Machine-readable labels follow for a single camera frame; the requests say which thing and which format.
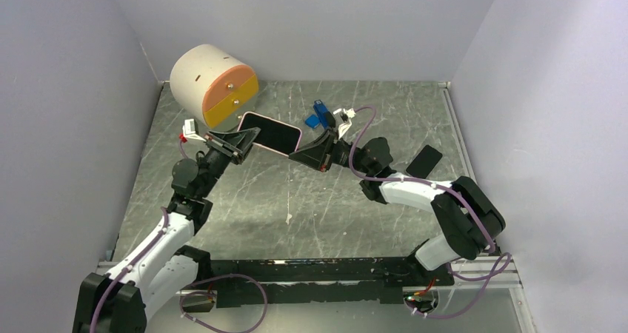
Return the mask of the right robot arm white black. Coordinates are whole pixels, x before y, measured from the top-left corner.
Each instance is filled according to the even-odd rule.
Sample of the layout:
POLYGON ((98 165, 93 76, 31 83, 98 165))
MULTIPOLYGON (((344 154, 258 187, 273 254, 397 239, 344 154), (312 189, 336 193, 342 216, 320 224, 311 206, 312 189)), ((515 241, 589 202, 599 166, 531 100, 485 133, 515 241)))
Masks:
POLYGON ((393 157, 384 137, 362 147, 338 138, 331 129, 289 155, 309 168, 326 172, 331 165, 349 168, 365 197, 380 204, 399 204, 431 212, 441 234, 421 244, 407 265, 408 278, 424 285, 436 269, 459 258, 474 260, 495 246, 506 222, 477 183, 461 176, 455 181, 428 181, 391 168, 393 157))

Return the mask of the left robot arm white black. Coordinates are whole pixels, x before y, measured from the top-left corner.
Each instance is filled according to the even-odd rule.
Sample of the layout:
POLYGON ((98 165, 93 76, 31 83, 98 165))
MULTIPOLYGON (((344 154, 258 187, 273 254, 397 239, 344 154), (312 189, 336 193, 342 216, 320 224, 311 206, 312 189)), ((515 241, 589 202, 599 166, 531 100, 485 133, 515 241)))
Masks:
POLYGON ((187 245, 212 209, 207 196, 230 164, 248 156, 258 127, 236 132, 185 133, 207 151, 173 166, 173 196, 151 233, 105 274, 80 285, 73 332, 144 332, 150 318, 179 290, 211 281, 210 255, 187 245))

